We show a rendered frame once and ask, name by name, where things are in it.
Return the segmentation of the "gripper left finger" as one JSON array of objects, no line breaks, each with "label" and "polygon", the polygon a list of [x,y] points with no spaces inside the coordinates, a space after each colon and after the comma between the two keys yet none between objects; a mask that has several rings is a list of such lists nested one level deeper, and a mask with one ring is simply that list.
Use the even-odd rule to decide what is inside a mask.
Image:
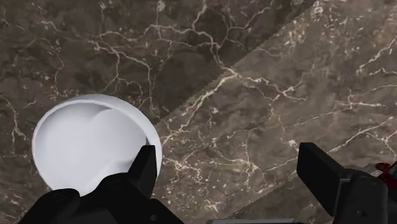
[{"label": "gripper left finger", "polygon": [[91,193],[72,188],[41,196],[19,224],[184,224],[151,194],[156,151],[144,145],[127,172],[106,176]]}]

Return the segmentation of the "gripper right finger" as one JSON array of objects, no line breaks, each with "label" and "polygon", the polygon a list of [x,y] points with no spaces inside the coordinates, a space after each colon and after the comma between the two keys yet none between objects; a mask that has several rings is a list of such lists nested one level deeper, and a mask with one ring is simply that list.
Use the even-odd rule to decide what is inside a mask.
[{"label": "gripper right finger", "polygon": [[333,224],[397,224],[397,189],[346,169],[314,143],[300,143],[296,172]]}]

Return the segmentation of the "red and green object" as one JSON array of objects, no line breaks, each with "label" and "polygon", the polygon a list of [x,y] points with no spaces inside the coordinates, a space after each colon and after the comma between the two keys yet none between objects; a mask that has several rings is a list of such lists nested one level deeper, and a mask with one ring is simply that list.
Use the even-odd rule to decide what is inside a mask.
[{"label": "red and green object", "polygon": [[377,163],[375,168],[381,173],[377,176],[390,188],[397,188],[397,161],[393,164]]}]

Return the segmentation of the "white bowl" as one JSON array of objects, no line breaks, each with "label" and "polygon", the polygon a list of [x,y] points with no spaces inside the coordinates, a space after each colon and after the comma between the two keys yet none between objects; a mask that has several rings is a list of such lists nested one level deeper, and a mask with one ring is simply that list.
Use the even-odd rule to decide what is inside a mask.
[{"label": "white bowl", "polygon": [[87,94],[48,110],[34,129],[32,158],[51,190],[92,192],[106,176],[127,172],[144,145],[162,144],[155,126],[138,108],[117,97]]}]

